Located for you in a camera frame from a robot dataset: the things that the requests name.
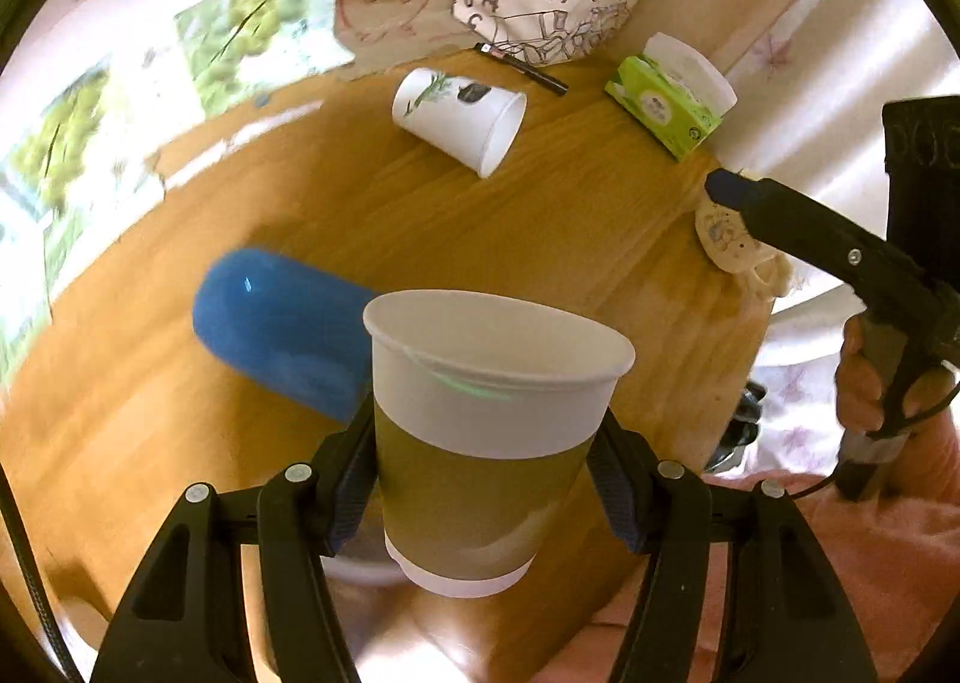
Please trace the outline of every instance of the wooden board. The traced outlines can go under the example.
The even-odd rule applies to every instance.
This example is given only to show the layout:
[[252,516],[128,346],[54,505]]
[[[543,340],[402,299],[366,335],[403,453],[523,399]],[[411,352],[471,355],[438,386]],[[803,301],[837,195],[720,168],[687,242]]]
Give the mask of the wooden board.
[[[238,376],[193,335],[203,275],[243,246],[377,290],[467,288],[601,320],[637,348],[613,399],[621,422],[661,456],[695,468],[709,457],[770,308],[697,243],[691,213],[712,159],[669,157],[602,92],[611,63],[552,69],[571,85],[562,99],[474,53],[437,64],[529,94],[520,136],[490,179],[392,125],[409,68],[349,83],[315,77],[287,89],[324,100],[319,110],[171,192],[56,303],[13,387],[0,459],[61,598],[114,608],[187,485],[262,483],[335,429]],[[185,138],[181,151],[191,144],[203,148]],[[476,603],[419,594],[408,614],[442,646],[471,649],[478,676],[524,680],[631,565],[582,478],[515,589]],[[28,612],[4,546],[0,573]],[[259,621],[256,605],[250,612]]]

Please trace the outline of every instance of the white paper cup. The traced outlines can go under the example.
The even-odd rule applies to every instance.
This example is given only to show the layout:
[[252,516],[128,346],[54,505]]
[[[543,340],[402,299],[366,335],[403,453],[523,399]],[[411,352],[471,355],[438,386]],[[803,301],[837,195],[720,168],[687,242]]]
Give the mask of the white paper cup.
[[394,99],[394,122],[486,178],[514,143],[527,97],[429,68],[407,75]]
[[388,552],[448,597],[526,573],[582,468],[630,341],[529,301],[407,290],[368,304]]

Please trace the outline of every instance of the cup bottom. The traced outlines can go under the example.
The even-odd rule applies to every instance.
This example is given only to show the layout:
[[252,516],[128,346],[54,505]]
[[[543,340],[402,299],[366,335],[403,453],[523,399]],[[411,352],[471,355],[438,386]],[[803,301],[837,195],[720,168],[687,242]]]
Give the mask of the cup bottom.
[[390,553],[390,557],[400,564],[400,569],[411,582],[432,594],[438,594],[441,597],[459,598],[459,600],[475,600],[476,598],[499,594],[517,583],[527,573],[530,565],[534,563],[531,558],[517,570],[489,580],[454,580],[449,577],[440,577],[432,571],[426,571],[416,566],[394,547],[386,531],[383,533],[383,538],[387,544],[387,552]]

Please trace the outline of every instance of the silver bolt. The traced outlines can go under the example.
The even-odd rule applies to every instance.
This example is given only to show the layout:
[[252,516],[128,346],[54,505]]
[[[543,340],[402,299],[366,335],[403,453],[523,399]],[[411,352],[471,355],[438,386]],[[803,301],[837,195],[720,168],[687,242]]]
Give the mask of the silver bolt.
[[208,485],[203,485],[202,482],[196,482],[186,489],[184,494],[184,499],[189,501],[190,504],[199,504],[200,501],[206,501],[206,498],[210,495],[210,488]]
[[676,461],[661,461],[656,464],[656,470],[661,477],[666,477],[668,480],[679,480],[686,471],[683,464],[678,464]]
[[283,472],[283,476],[287,478],[289,482],[304,482],[305,480],[310,480],[310,475],[313,474],[313,470],[310,469],[307,464],[294,464],[293,466],[288,466],[287,471]]
[[782,499],[786,495],[784,486],[776,480],[763,480],[760,483],[760,490],[763,491],[763,496],[770,496],[771,499]]

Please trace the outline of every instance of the green leaf print on cup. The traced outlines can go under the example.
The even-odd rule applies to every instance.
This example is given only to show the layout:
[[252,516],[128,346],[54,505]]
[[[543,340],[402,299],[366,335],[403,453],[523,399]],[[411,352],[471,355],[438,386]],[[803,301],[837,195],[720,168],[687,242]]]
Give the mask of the green leaf print on cup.
[[440,73],[434,74],[430,77],[429,85],[426,85],[424,91],[416,96],[416,100],[407,104],[407,110],[403,116],[409,117],[424,101],[429,101],[432,104],[437,103],[440,98],[450,94],[451,87],[453,87],[453,77]]

